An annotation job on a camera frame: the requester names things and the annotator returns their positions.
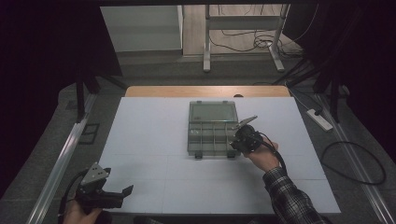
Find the white table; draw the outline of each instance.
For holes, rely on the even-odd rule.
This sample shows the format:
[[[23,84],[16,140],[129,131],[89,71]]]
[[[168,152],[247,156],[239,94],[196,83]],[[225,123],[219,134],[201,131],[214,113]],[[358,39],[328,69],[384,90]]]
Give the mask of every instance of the white table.
[[[190,101],[234,101],[239,120],[278,142],[290,178],[321,214],[340,213],[291,97],[124,97],[99,161],[112,168],[104,186],[131,196],[113,212],[134,214],[273,214],[263,172],[244,157],[188,156]]]

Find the person's hand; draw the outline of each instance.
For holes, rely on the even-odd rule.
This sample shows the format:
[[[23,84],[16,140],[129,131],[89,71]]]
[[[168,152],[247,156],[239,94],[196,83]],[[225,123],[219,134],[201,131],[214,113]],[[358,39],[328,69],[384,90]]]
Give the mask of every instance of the person's hand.
[[[271,145],[268,139],[263,138],[262,140]],[[272,144],[277,150],[278,144],[275,142],[272,142]],[[260,169],[264,170],[265,173],[276,167],[279,167],[279,160],[276,158],[271,149],[264,146],[263,144],[261,144],[254,152],[244,153],[244,156],[253,161],[253,163]]]
[[[64,224],[93,224],[102,212],[102,208],[93,208],[86,215],[76,200],[72,200],[64,214]]]

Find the metal frame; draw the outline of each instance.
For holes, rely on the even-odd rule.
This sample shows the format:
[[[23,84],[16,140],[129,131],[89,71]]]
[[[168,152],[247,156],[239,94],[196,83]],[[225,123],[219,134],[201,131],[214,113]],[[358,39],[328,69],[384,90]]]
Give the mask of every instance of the metal frame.
[[[319,102],[323,105],[323,112],[326,118],[334,127],[337,139],[340,141],[348,141],[347,135],[344,133],[342,126],[339,123],[335,122],[335,120],[332,118],[331,113],[326,109],[329,108],[329,105],[327,104],[326,100],[323,99],[324,96],[317,94],[316,96]],[[344,145],[344,149],[346,159],[348,160],[353,172],[358,177],[358,179],[362,181],[373,182],[372,178],[368,175],[366,169],[364,168],[364,165],[361,163],[361,160],[359,159],[355,150],[353,150],[353,147],[351,145]],[[364,193],[366,194],[368,200],[370,201],[370,204],[374,208],[374,211],[381,223],[394,224],[395,220],[393,219],[392,214],[390,213],[388,206],[385,203],[385,200],[382,198],[378,187],[371,185],[361,185],[361,187],[363,188]]]
[[[289,4],[282,7],[280,16],[210,16],[209,5],[205,5],[205,43],[204,71],[210,71],[210,30],[276,30],[272,44],[268,47],[276,70],[284,72],[285,67],[279,59],[277,42],[282,34]]]
[[[88,117],[90,115],[93,103],[95,102],[96,94],[88,95],[87,101],[85,102],[85,114],[79,123],[75,123],[71,133],[69,134],[64,148],[58,157],[52,171],[47,179],[44,188],[41,190],[40,196],[38,196],[35,207],[33,208],[26,223],[42,223],[45,215],[50,207],[53,196],[55,195],[56,189],[61,183],[62,177],[64,176],[64,171],[66,170],[67,164],[69,163],[74,149],[78,143],[82,131],[87,123]]]

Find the checkered shirt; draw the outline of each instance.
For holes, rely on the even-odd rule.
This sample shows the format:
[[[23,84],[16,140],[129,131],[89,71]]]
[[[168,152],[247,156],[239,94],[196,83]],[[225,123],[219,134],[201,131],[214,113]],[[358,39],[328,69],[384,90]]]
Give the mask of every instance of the checkered shirt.
[[[272,169],[262,179],[279,223],[329,223],[318,214],[308,195],[297,189],[282,168]]]

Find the gray carpet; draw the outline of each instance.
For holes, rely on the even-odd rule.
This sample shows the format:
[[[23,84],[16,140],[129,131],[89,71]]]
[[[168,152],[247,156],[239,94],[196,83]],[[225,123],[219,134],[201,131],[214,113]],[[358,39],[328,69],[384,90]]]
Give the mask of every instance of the gray carpet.
[[[219,56],[212,59],[211,72],[204,73],[199,58],[167,57],[166,59],[154,58],[153,60],[148,58],[120,58],[123,77],[116,77],[116,79],[128,85],[265,85],[266,82],[271,83],[280,76],[275,70],[273,62],[265,55],[252,57]],[[298,60],[288,59],[283,62],[285,67],[290,69]],[[102,89],[88,121],[88,124],[100,124],[98,134],[93,144],[79,144],[77,146],[44,223],[56,223],[59,202],[70,179],[78,171],[91,166],[94,161],[98,161],[102,154],[120,98],[125,91],[104,79],[98,78],[98,80]],[[296,88],[313,95],[310,88],[313,81],[307,80]],[[296,95],[308,107],[318,108],[306,96],[298,93]],[[0,223],[24,223],[29,217],[76,120],[75,96],[73,85],[60,92],[58,108],[47,130],[0,201]],[[302,105],[299,104],[299,108],[314,147],[318,155],[321,155],[323,149],[337,139],[334,133],[323,132],[305,114],[306,109]],[[394,162],[349,110],[345,99],[339,101],[339,116],[348,138],[367,147],[385,166],[388,172],[388,180],[378,188],[391,213],[396,214],[396,166]],[[80,138],[81,142],[91,140],[92,136],[90,135],[84,135]],[[341,147],[333,148],[329,152],[326,162],[349,175],[353,175],[342,150]],[[358,154],[363,160],[364,166],[370,170],[373,179],[379,178],[379,168],[372,162],[372,159],[365,153],[359,152]],[[333,223],[379,223],[375,211],[360,184],[345,180],[327,168],[324,168],[324,170],[342,211],[342,214],[329,216]],[[115,214],[113,217],[114,223],[133,223],[133,216]]]

